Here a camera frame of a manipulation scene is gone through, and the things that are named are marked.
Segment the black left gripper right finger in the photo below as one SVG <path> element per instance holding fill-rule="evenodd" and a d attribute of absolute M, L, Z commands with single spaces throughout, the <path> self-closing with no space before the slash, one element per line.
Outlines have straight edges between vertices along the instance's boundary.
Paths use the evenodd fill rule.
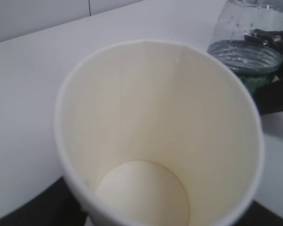
<path fill-rule="evenodd" d="M 283 200 L 257 200 L 233 225 L 283 226 Z"/>

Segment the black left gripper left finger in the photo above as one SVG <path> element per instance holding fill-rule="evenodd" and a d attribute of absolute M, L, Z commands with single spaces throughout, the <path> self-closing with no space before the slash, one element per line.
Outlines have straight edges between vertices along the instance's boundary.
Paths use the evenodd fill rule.
<path fill-rule="evenodd" d="M 0 218 L 0 226 L 83 226 L 87 214 L 63 178 L 36 198 Z"/>

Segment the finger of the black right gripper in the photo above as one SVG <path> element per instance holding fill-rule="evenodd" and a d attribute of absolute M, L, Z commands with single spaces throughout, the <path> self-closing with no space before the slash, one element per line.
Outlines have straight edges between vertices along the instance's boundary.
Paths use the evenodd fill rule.
<path fill-rule="evenodd" d="M 283 112 L 283 79 L 258 89 L 254 101 L 260 115 Z"/>

